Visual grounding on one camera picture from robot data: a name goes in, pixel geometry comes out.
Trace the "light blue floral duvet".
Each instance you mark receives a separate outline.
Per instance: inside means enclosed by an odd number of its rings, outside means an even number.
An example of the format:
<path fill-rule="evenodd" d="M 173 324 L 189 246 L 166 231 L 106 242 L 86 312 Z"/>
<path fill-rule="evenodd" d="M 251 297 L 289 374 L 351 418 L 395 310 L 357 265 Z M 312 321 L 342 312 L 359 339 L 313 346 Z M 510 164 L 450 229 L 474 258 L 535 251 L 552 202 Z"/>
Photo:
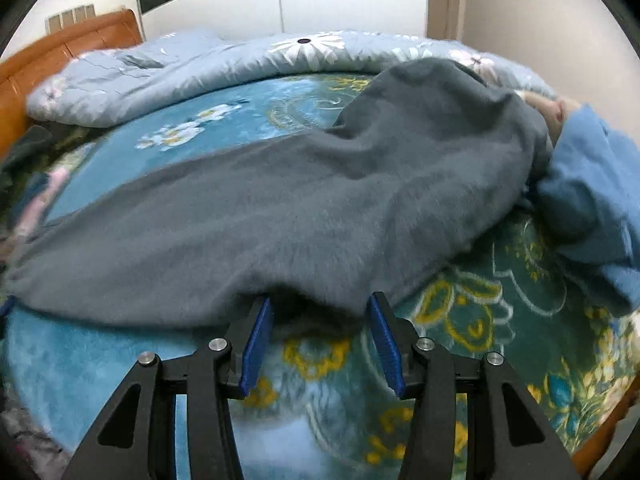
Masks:
<path fill-rule="evenodd" d="M 226 41 L 208 29 L 171 32 L 73 58 L 26 99 L 37 122 L 104 128 L 214 90 L 309 73 L 376 75 L 421 58 L 453 60 L 492 84 L 553 96 L 530 68 L 454 40 L 330 30 Z"/>

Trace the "blue folded garment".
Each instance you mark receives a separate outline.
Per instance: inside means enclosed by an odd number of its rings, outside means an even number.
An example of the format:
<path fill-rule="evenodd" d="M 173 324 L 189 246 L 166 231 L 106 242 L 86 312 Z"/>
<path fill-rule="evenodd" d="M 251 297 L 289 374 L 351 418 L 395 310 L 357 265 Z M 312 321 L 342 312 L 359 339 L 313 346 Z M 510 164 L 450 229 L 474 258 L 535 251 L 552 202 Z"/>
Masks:
<path fill-rule="evenodd" d="M 534 192 L 567 276 L 616 318 L 639 309 L 639 148 L 584 105 Z"/>

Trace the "wooden bed footboard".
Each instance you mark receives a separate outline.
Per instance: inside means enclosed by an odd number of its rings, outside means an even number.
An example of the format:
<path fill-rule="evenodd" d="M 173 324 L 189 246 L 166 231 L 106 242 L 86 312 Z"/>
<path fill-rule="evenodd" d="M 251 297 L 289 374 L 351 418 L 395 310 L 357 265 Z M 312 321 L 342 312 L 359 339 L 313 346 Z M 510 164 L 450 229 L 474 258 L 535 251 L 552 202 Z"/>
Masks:
<path fill-rule="evenodd" d="M 617 423 L 624 418 L 639 395 L 639 375 L 634 376 L 624 395 L 614 410 L 605 419 L 598 430 L 572 456 L 572 462 L 578 474 L 587 478 L 592 468 L 608 449 Z"/>

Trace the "teal floral bed blanket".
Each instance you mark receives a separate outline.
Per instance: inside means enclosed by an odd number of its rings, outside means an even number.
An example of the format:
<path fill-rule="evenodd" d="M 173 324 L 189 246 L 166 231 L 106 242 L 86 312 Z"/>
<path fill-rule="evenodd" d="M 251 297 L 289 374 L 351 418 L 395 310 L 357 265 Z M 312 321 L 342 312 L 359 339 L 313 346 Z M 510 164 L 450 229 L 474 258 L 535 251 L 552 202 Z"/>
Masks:
<path fill-rule="evenodd" d="M 326 128 L 368 83 L 362 75 L 269 79 L 215 91 L 115 129 L 61 167 L 70 183 L 51 209 L 61 217 L 116 186 L 173 162 Z M 451 352 L 502 352 L 564 445 L 577 450 L 606 421 L 639 366 L 637 315 L 613 318 L 562 277 L 541 227 L 515 209 L 399 309 Z M 43 479 L 70 451 L 134 358 L 198 348 L 194 333 L 136 333 L 70 324 L 15 309 L 1 346 L 2 418 Z M 270 347 L 250 396 L 230 406 L 249 479 L 393 479 L 412 416 L 386 386 L 368 332 L 290 339 Z"/>

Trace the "pink folded garment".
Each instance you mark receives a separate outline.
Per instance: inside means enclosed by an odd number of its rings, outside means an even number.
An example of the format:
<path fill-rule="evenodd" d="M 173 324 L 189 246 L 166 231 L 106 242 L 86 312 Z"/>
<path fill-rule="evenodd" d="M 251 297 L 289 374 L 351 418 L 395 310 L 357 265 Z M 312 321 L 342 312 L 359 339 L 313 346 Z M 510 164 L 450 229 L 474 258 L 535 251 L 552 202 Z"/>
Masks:
<path fill-rule="evenodd" d="M 13 228 L 18 238 L 29 237 L 40 225 L 51 204 L 70 178 L 70 170 L 58 167 L 39 177 L 39 181 L 29 188 Z"/>

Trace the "dark grey garment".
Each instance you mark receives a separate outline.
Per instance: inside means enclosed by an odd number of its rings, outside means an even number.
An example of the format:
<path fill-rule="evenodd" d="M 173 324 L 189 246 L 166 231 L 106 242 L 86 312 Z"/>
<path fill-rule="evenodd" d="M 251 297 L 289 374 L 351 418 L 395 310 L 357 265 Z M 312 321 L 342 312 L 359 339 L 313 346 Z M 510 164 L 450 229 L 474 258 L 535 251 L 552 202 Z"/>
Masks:
<path fill-rule="evenodd" d="M 1 161 L 1 201 L 9 198 L 13 186 L 13 175 L 24 162 L 40 155 L 53 142 L 53 134 L 41 126 L 31 126 L 21 139 L 10 148 Z"/>

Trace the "grey knit sweater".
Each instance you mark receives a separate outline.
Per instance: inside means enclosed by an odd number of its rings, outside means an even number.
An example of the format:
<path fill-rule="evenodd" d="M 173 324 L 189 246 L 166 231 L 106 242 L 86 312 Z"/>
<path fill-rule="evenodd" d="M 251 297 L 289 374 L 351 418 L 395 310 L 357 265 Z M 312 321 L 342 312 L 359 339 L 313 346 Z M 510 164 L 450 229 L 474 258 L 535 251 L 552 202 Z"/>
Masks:
<path fill-rule="evenodd" d="M 552 151 L 514 91 L 428 58 L 384 70 L 324 130 L 179 162 L 28 240 L 23 306 L 91 324 L 188 328 L 362 315 L 411 294 L 499 222 Z"/>

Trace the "orange wooden headboard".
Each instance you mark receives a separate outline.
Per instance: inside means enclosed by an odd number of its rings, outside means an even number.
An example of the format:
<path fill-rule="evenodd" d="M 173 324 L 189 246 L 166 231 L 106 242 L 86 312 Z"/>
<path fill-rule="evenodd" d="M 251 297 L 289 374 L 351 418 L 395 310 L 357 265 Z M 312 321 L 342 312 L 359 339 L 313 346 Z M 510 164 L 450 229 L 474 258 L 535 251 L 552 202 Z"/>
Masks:
<path fill-rule="evenodd" d="M 81 53 L 128 48 L 142 43 L 134 11 L 119 10 L 73 24 L 45 36 L 1 62 L 1 156 L 24 136 L 32 121 L 25 110 L 29 93 Z"/>

